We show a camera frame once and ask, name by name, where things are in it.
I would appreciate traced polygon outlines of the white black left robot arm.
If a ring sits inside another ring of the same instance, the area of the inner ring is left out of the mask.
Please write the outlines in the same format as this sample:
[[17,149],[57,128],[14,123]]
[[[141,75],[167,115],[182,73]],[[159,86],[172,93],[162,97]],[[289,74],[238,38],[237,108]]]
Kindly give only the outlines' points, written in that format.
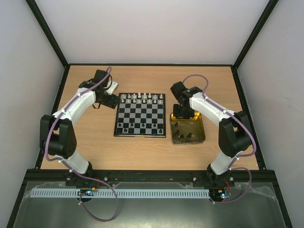
[[79,85],[67,104],[52,115],[44,115],[40,120],[39,145],[46,160],[58,161],[70,172],[87,180],[93,179],[92,164],[77,150],[74,126],[89,107],[116,108],[119,98],[114,91],[118,88],[118,83],[113,80],[111,71],[110,66],[106,70],[97,70],[94,78]]

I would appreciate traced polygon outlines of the gold metal tin tray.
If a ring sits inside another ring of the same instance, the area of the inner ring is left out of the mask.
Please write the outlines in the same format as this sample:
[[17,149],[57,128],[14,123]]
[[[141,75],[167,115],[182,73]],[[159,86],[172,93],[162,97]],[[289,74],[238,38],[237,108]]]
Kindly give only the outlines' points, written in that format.
[[177,119],[170,115],[171,125],[171,141],[173,145],[186,145],[186,144],[202,144],[205,139],[205,131],[203,126],[203,120],[201,113],[195,112],[192,119]]

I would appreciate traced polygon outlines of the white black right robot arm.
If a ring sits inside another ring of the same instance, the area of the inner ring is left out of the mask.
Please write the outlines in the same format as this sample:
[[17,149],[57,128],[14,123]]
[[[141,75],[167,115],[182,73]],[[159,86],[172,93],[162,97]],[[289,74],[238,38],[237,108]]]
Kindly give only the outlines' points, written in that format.
[[177,104],[173,105],[173,116],[191,119],[197,111],[218,127],[218,145],[220,152],[207,167],[207,180],[212,186],[218,186],[240,157],[249,157],[256,153],[257,144],[252,135],[248,116],[245,112],[229,110],[211,98],[198,87],[186,88],[179,81],[171,87]]

